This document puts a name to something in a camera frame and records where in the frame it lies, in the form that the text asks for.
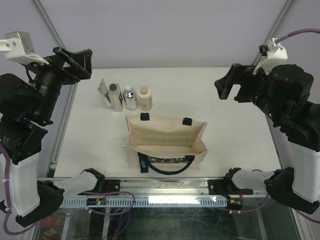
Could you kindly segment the square bottle with dark cap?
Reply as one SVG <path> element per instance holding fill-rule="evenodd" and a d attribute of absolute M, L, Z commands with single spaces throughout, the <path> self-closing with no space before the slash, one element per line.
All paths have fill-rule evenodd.
<path fill-rule="evenodd" d="M 109 85 L 108 96 L 111 100 L 113 109 L 116 112 L 122 112 L 124 109 L 124 99 L 118 83 L 112 83 Z"/>

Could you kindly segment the beige bottle with round cap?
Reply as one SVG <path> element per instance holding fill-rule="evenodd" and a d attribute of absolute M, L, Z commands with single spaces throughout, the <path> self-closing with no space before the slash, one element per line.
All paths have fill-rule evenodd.
<path fill-rule="evenodd" d="M 152 92 L 143 86 L 138 92 L 139 106 L 143 111 L 150 111 L 153 107 Z"/>

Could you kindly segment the cream canvas tote bag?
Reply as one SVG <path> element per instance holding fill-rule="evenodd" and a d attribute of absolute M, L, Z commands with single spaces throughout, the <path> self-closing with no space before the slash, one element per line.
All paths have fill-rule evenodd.
<path fill-rule="evenodd" d="M 128 137 L 123 146 L 129 168 L 161 175 L 199 170 L 209 150 L 202 140 L 207 122 L 189 117 L 139 115 L 125 117 Z"/>

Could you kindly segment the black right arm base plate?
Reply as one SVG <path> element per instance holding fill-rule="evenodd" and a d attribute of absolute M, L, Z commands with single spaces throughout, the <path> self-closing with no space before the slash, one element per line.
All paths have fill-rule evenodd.
<path fill-rule="evenodd" d="M 210 195 L 234 195 L 237 194 L 237 189 L 234 184 L 229 180 L 224 179 L 209 179 L 208 192 Z"/>

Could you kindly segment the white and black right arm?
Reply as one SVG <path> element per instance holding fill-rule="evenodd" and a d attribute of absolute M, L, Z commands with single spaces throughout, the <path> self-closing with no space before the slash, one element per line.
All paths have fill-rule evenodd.
<path fill-rule="evenodd" d="M 320 207 L 320 106 L 309 100 L 314 77 L 295 64 L 270 71 L 232 64 L 214 85 L 226 100 L 233 86 L 238 103 L 251 103 L 269 120 L 280 168 L 269 171 L 233 167 L 215 187 L 229 197 L 238 190 L 267 193 L 275 202 L 313 214 Z"/>

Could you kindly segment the clear bottle with white cap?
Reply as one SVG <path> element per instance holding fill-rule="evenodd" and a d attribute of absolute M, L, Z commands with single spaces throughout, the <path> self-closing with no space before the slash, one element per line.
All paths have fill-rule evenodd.
<path fill-rule="evenodd" d="M 138 97 L 136 90 L 130 85 L 126 85 L 124 87 L 124 91 L 122 92 L 122 96 L 125 101 L 125 106 L 129 110 L 135 110 L 138 107 Z"/>

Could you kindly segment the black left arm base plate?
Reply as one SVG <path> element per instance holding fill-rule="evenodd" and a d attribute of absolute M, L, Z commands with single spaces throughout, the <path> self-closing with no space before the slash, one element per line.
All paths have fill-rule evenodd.
<path fill-rule="evenodd" d="M 88 188 L 78 193 L 77 195 L 84 196 L 89 195 L 89 193 L 92 193 L 97 196 L 104 196 L 106 195 L 106 193 L 113 192 L 116 192 L 116 195 L 118 195 L 120 191 L 120 183 L 121 181 L 119 179 L 98 179 L 95 184 L 90 185 Z"/>

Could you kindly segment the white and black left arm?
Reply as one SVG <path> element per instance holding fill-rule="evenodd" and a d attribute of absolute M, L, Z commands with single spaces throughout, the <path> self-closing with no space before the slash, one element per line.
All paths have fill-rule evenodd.
<path fill-rule="evenodd" d="M 44 63 L 24 63 L 26 73 L 35 75 L 28 81 L 11 73 L 0 77 L 0 152 L 6 196 L 0 209 L 14 214 L 22 227 L 50 216 L 68 198 L 86 191 L 97 195 L 105 188 L 104 175 L 93 168 L 60 183 L 37 179 L 38 153 L 62 87 L 92 76 L 92 50 L 70 52 L 55 47 L 52 51 Z"/>

